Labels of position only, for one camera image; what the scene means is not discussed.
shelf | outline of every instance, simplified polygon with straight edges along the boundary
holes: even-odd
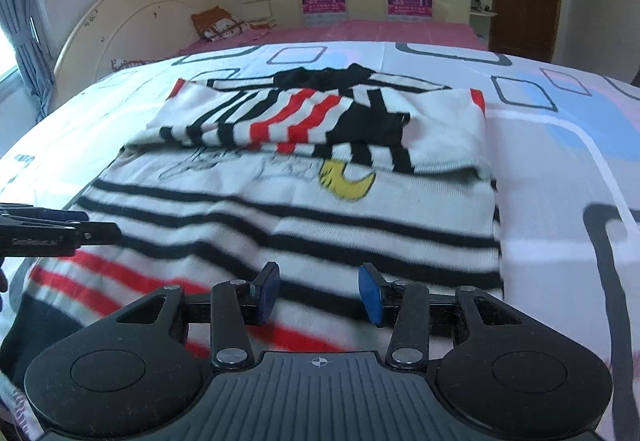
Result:
[[[475,10],[469,11],[469,14],[476,15],[478,17],[495,17],[498,15],[495,12],[476,12]]]

orange pillow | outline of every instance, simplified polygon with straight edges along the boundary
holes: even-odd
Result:
[[[237,20],[224,8],[216,6],[206,12],[191,15],[193,27],[201,38],[212,42],[236,36],[249,29],[246,22]]]

metal screw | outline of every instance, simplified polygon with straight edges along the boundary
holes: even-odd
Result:
[[[246,351],[243,349],[238,349],[236,347],[228,347],[226,349],[222,349],[218,351],[216,358],[221,363],[241,363],[246,360],[247,357]]]
[[[391,354],[391,357],[398,363],[411,365],[412,363],[418,363],[422,360],[422,353],[418,349],[403,347],[402,349],[396,349]]]

window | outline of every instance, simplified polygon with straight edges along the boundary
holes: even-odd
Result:
[[[9,39],[0,31],[0,78],[15,67],[15,51]]]

blue gray curtain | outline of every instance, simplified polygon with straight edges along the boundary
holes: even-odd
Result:
[[[18,69],[36,105],[39,122],[49,111],[54,79],[47,55],[31,31],[33,6],[34,0],[0,0],[0,28],[14,46]]]

